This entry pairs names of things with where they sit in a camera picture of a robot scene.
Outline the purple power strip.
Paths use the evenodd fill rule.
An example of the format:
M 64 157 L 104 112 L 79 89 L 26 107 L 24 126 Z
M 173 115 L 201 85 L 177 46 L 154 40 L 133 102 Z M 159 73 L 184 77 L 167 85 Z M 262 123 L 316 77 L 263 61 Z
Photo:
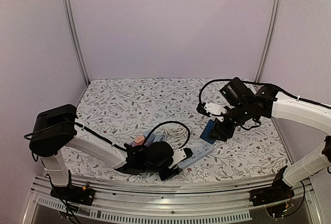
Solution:
M 138 146 L 138 145 L 145 145 L 145 146 L 149 146 L 152 143 L 152 141 L 132 141 L 129 145 L 132 147 Z

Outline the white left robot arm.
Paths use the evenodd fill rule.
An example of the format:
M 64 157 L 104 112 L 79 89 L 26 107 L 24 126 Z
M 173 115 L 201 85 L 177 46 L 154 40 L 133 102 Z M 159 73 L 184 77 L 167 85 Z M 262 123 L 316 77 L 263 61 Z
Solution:
M 183 148 L 172 149 L 164 141 L 121 147 L 88 128 L 76 115 L 76 107 L 66 104 L 37 115 L 33 132 L 26 134 L 29 149 L 44 164 L 51 182 L 65 200 L 73 200 L 77 189 L 70 182 L 62 148 L 69 146 L 103 161 L 112 169 L 129 175 L 147 171 L 158 172 L 166 179 L 182 160 L 186 159 Z

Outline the light blue power strip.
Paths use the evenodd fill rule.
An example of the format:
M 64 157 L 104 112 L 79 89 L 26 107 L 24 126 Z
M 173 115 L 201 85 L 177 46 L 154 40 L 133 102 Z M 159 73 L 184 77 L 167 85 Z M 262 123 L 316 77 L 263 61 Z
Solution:
M 195 164 L 199 160 L 203 159 L 205 156 L 209 155 L 214 149 L 214 146 L 209 143 L 205 143 L 199 147 L 196 147 L 192 150 L 193 154 L 190 158 L 187 158 L 177 164 L 177 166 L 184 170 L 191 165 Z

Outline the aluminium frame post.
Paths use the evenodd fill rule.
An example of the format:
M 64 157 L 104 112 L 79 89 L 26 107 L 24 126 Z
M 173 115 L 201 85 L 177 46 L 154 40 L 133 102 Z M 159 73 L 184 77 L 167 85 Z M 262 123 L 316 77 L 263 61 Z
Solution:
M 277 25 L 277 19 L 279 14 L 281 0 L 273 0 L 272 4 L 272 11 L 270 15 L 269 25 L 266 33 L 266 38 L 264 41 L 264 46 L 262 49 L 261 58 L 259 61 L 258 69 L 255 74 L 254 82 L 259 83 L 262 80 L 262 76 L 265 70 L 265 66 L 267 63 L 268 55 L 272 46 L 272 40 L 274 37 L 276 25 Z
M 86 64 L 85 64 L 83 54 L 81 51 L 78 32 L 77 32 L 76 24 L 74 21 L 71 0 L 63 0 L 63 5 L 64 5 L 64 11 L 65 11 L 65 15 L 66 15 L 67 23 L 68 23 L 69 34 L 71 37 L 74 53 L 76 55 L 78 67 L 79 67 L 80 73 L 82 75 L 83 82 L 85 83 L 86 86 L 88 86 L 91 81 L 88 76 Z

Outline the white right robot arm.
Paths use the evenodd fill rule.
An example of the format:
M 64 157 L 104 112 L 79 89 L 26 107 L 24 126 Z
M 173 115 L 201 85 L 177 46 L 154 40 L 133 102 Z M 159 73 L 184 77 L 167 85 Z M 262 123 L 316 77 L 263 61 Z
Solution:
M 200 101 L 207 116 L 215 117 L 208 138 L 226 141 L 235 128 L 261 117 L 280 124 L 287 139 L 296 145 L 304 140 L 304 148 L 290 146 L 297 159 L 281 169 L 268 189 L 271 201 L 279 201 L 288 188 L 330 166 L 330 106 L 295 96 L 270 83 L 253 83 L 238 77 L 226 81 L 220 90 L 228 103 L 221 106 L 212 101 Z

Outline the floral patterned table mat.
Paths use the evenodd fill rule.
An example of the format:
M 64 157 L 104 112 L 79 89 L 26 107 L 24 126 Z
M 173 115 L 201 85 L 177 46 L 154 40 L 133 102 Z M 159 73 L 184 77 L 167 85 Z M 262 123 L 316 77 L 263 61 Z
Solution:
M 223 83 L 208 79 L 118 79 L 94 80 L 88 86 L 77 115 L 90 129 L 118 145 L 134 140 L 147 130 L 174 129 L 175 122 L 188 127 L 169 143 L 177 148 L 184 142 L 195 148 L 203 144 L 200 134 L 208 118 L 196 110 L 199 100 L 225 106 L 220 94 Z M 290 160 L 271 120 L 261 126 L 247 122 L 227 142 L 217 141 L 213 151 L 171 182 L 206 183 L 272 175 Z

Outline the left aluminium frame post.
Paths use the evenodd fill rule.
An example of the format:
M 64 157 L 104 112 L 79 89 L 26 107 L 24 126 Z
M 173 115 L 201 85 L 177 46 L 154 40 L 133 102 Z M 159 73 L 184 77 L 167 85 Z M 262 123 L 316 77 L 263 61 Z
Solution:
M 81 51 L 78 32 L 77 32 L 76 24 L 74 21 L 71 0 L 63 0 L 63 5 L 64 5 L 64 11 L 65 11 L 65 15 L 66 15 L 67 23 L 68 23 L 69 34 L 71 37 L 74 53 L 76 55 L 78 67 L 79 67 L 80 73 L 82 75 L 83 82 L 85 83 L 86 86 L 88 86 L 91 81 L 88 76 L 86 64 L 85 64 L 83 54 Z

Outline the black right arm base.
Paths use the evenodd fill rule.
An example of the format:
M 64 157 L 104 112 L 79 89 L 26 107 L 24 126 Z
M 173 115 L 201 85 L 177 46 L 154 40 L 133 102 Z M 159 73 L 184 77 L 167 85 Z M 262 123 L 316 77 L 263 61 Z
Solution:
M 288 186 L 282 180 L 287 167 L 285 166 L 278 171 L 270 186 L 253 189 L 249 192 L 249 201 L 252 202 L 253 206 L 270 204 L 294 197 L 292 186 Z

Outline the aluminium front table rail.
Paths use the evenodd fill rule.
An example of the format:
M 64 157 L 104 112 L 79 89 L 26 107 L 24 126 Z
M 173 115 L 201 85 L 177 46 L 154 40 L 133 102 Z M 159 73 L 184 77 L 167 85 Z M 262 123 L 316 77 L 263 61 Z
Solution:
M 279 203 L 254 206 L 254 189 L 272 176 L 207 183 L 139 183 L 90 179 L 91 206 L 77 205 L 81 223 L 326 223 L 310 180 L 294 187 L 294 204 L 282 218 L 269 210 Z

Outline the dark blue cube socket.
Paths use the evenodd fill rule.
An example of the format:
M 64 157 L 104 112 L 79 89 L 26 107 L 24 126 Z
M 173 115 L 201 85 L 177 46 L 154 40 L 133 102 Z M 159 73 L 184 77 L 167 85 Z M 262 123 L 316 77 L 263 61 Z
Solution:
M 208 123 L 206 124 L 205 128 L 203 129 L 202 133 L 200 134 L 200 138 L 211 145 L 213 145 L 216 142 L 216 139 L 212 139 L 209 137 L 209 135 L 212 131 L 213 125 L 214 125 L 214 121 L 209 120 Z

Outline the light blue charger plug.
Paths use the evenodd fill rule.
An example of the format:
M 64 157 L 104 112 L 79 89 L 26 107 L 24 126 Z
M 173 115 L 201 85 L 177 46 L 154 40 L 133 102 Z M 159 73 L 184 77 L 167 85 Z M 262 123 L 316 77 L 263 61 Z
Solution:
M 146 137 L 149 135 L 150 132 L 151 132 L 151 129 L 145 131 L 145 132 L 143 133 L 143 136 L 146 138 Z M 147 142 L 147 143 L 148 143 L 148 142 L 153 142 L 154 139 L 155 139 L 155 134 L 152 133 L 152 134 L 149 136 L 149 138 L 147 139 L 146 142 Z

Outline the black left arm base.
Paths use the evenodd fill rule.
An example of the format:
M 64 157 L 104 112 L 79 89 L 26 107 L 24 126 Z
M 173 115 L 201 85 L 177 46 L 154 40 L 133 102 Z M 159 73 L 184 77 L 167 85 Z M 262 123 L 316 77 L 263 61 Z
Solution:
M 52 197 L 58 198 L 63 202 L 73 202 L 77 204 L 92 206 L 96 191 L 90 188 L 90 182 L 83 186 L 73 185 L 71 182 L 65 187 L 54 186 L 51 182 Z

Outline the pink small charger plug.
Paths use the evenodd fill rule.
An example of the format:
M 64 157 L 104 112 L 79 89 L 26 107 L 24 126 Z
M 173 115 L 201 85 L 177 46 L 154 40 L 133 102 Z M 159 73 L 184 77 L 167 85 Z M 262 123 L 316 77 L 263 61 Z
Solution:
M 134 139 L 133 146 L 142 145 L 145 141 L 145 137 L 140 135 Z

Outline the right aluminium frame post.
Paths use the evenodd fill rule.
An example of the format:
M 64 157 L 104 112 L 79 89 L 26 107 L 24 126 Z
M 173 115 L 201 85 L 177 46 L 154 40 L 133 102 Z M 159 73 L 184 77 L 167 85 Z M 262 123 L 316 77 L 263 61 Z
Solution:
M 281 0 L 273 0 L 272 4 L 272 11 L 270 15 L 269 25 L 266 33 L 266 38 L 264 41 L 264 46 L 262 49 L 261 58 L 259 61 L 258 69 L 255 74 L 254 82 L 259 83 L 262 80 L 262 76 L 265 70 L 265 66 L 267 63 L 268 55 L 272 46 L 272 40 L 274 37 L 276 25 L 277 25 L 277 19 L 279 14 Z

